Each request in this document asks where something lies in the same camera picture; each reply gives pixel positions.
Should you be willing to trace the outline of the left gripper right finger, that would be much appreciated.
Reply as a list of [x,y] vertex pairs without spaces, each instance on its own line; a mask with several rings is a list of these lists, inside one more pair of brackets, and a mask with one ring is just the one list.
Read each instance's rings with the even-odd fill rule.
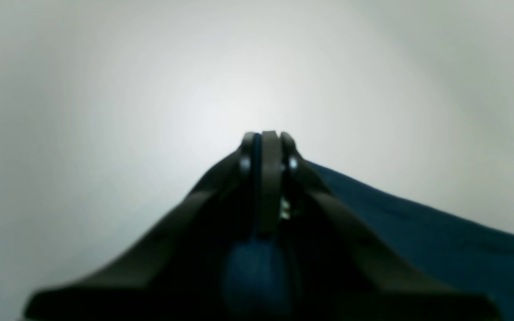
[[499,321],[408,263],[308,166],[286,132],[259,139],[259,236],[282,247],[298,321]]

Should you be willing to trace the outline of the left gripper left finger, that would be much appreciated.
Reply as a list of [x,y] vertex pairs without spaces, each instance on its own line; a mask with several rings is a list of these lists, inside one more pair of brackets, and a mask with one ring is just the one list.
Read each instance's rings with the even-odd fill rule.
[[221,205],[252,186],[257,134],[245,134],[232,154],[216,163],[183,201],[123,254],[77,282],[35,293],[29,321],[169,320],[193,309],[213,289],[211,265],[218,245],[231,242],[233,222]]

